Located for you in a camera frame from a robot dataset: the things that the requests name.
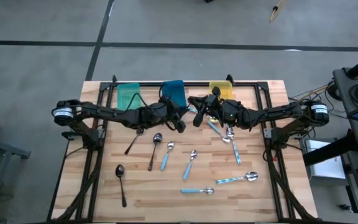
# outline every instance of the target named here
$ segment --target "plastic container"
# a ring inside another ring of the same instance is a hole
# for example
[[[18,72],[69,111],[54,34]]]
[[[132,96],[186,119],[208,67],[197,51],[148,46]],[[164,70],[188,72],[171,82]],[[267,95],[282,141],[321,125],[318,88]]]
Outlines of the plastic container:
[[[214,87],[219,87],[221,90],[222,99],[232,100],[233,99],[233,87],[229,81],[211,81],[209,83],[209,92],[212,93]]]
[[[118,85],[117,86],[117,109],[126,110],[135,93],[138,93],[140,95],[139,83],[128,83],[128,84]],[[141,106],[142,105],[141,105],[140,97],[135,96],[129,109],[137,109],[137,108],[140,108]]]
[[[161,95],[172,99],[181,109],[186,108],[185,83],[183,80],[163,82]]]

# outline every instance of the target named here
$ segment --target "spoon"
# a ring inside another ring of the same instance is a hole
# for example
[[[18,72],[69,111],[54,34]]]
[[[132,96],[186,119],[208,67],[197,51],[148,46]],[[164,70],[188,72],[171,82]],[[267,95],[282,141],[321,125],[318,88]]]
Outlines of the spoon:
[[[193,159],[195,159],[195,157],[197,156],[197,150],[193,150],[190,154],[190,162],[187,165],[186,171],[185,171],[185,175],[183,175],[183,180],[187,179],[187,176],[189,175],[189,171],[190,171],[190,167],[191,167],[191,163],[193,162]]]
[[[161,133],[155,134],[155,136],[153,137],[154,150],[153,150],[152,159],[150,160],[150,163],[149,163],[149,168],[148,168],[149,171],[151,171],[153,169],[153,159],[154,159],[155,147],[157,147],[157,144],[160,143],[161,141],[162,141],[162,134]]]
[[[254,180],[258,179],[258,173],[252,171],[252,172],[246,173],[246,175],[243,176],[243,177],[234,177],[234,178],[230,178],[230,179],[217,180],[216,183],[217,184],[224,184],[224,183],[227,183],[227,182],[232,182],[232,181],[235,181],[235,180],[242,180],[242,179],[245,179],[245,180],[248,180],[248,181],[254,181]]]
[[[136,130],[136,137],[134,138],[134,140],[132,141],[132,143],[129,145],[129,147],[127,148],[127,150],[125,151],[125,155],[128,155],[129,150],[131,149],[132,145],[134,144],[135,140],[137,139],[137,137],[141,136],[144,132],[144,129],[138,129]]]
[[[234,155],[236,156],[237,164],[241,164],[239,151],[237,150],[237,145],[234,142],[234,130],[233,130],[233,127],[227,126],[227,136],[229,136],[231,138],[231,143],[233,145]]]
[[[181,189],[182,193],[200,193],[205,192],[206,194],[213,194],[215,190],[212,187],[207,187],[205,189]]]
[[[124,166],[119,164],[116,168],[116,176],[119,178],[119,182],[121,184],[121,198],[122,198],[122,206],[125,208],[127,206],[127,200],[125,200],[124,189],[122,188],[121,177],[124,175]]]
[[[211,121],[208,121],[208,124],[209,126],[214,130],[216,131],[220,136],[222,136],[222,141],[226,142],[226,143],[229,143],[230,142],[230,138],[227,137],[227,136],[224,136],[221,131],[211,122]]]
[[[168,155],[169,155],[169,151],[171,151],[172,149],[173,149],[173,146],[174,146],[175,144],[173,143],[173,141],[170,141],[169,143],[168,143],[168,151],[167,151],[167,153],[166,153],[166,155],[165,155],[165,157],[164,157],[164,160],[162,161],[162,164],[161,164],[161,171],[163,171],[164,169],[165,169],[165,164],[167,163],[167,159],[168,159]]]

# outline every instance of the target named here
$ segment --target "gray floor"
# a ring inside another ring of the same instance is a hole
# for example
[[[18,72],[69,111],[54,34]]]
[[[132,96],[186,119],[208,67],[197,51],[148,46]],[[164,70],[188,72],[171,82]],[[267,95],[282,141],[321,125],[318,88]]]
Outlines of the gray floor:
[[[0,40],[94,42],[107,3],[0,0]],[[116,0],[104,41],[358,47],[358,1],[283,3],[269,24],[273,1]],[[32,151],[28,161],[14,159],[4,177],[0,218],[8,223],[46,219],[67,143],[50,110],[58,100],[79,97],[92,53],[93,47],[0,45],[0,140]],[[292,96],[327,84],[334,69],[357,62],[358,52],[102,48],[93,80],[113,74],[120,80],[209,80],[230,73],[237,80],[285,80]],[[348,128],[348,121],[331,117],[316,136],[342,137]],[[312,191],[322,219],[358,223],[358,214],[337,208],[349,203],[344,187],[317,181]]]

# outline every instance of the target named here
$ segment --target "wooden tabletop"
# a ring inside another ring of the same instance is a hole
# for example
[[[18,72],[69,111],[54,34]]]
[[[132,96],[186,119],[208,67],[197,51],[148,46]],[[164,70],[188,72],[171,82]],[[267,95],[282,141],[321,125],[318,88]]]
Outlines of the wooden tabletop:
[[[284,82],[267,81],[273,106],[288,103]],[[100,82],[84,82],[81,101],[96,103]],[[186,87],[186,97],[205,96],[208,87]],[[141,95],[151,104],[158,100],[158,88],[142,87]],[[233,88],[235,100],[256,110],[255,90],[251,87]],[[113,93],[112,107],[116,107],[116,92]],[[106,131],[98,196],[94,211],[94,222],[274,222],[277,221],[267,163],[262,159],[265,150],[260,125],[252,129],[235,128],[234,140],[238,146],[242,164],[237,165],[231,144],[222,142],[207,124],[196,128],[192,125],[195,114],[188,112],[183,117],[185,132],[179,134],[166,126],[145,130],[138,137],[130,153],[124,151],[135,137],[135,131],[118,123],[110,122]],[[277,121],[284,126],[290,119]],[[163,141],[157,146],[153,171],[147,170],[154,144],[154,134],[162,133]],[[164,171],[160,170],[167,153],[169,141],[175,142]],[[290,144],[298,146],[297,141]],[[72,141],[68,153],[81,147],[81,141]],[[196,149],[197,158],[193,161],[187,180],[183,173],[190,161],[190,152]],[[283,150],[290,188],[307,211],[317,216],[313,196],[303,163],[302,153],[294,148]],[[68,157],[63,167],[62,178],[53,209],[52,218],[61,215],[78,193],[83,175],[86,150],[80,150]],[[122,178],[128,206],[121,206],[121,188],[115,175],[118,164],[125,167]],[[255,171],[259,178],[254,182],[237,181],[226,184],[215,183],[218,179],[239,177],[248,171]],[[215,193],[182,194],[181,189],[203,189],[212,187]],[[90,190],[85,200],[83,216],[88,211]],[[283,193],[280,198],[285,217],[287,210]]]

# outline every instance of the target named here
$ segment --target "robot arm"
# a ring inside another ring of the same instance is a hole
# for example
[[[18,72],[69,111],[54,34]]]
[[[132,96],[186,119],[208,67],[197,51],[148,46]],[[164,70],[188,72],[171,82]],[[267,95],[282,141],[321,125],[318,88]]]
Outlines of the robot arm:
[[[270,134],[272,144],[278,144],[280,148],[284,148],[282,142],[287,142],[291,135],[305,134],[306,128],[324,126],[329,122],[327,107],[320,101],[303,100],[256,111],[245,108],[240,101],[220,100],[219,96],[219,88],[215,87],[213,94],[188,98],[189,103],[198,110],[193,120],[194,126],[200,126],[205,114],[217,118],[222,127],[223,124],[227,124],[241,129],[251,129],[261,122],[295,118],[285,127],[273,129]]]
[[[186,125],[181,121],[181,117],[186,112],[187,110],[181,110],[174,101],[162,96],[158,103],[125,111],[78,100],[59,101],[56,108],[52,110],[52,115],[55,123],[60,126],[69,126],[80,135],[84,146],[97,149],[100,146],[99,133],[83,122],[86,118],[114,121],[131,129],[149,129],[166,124],[171,130],[178,130],[182,133]]]

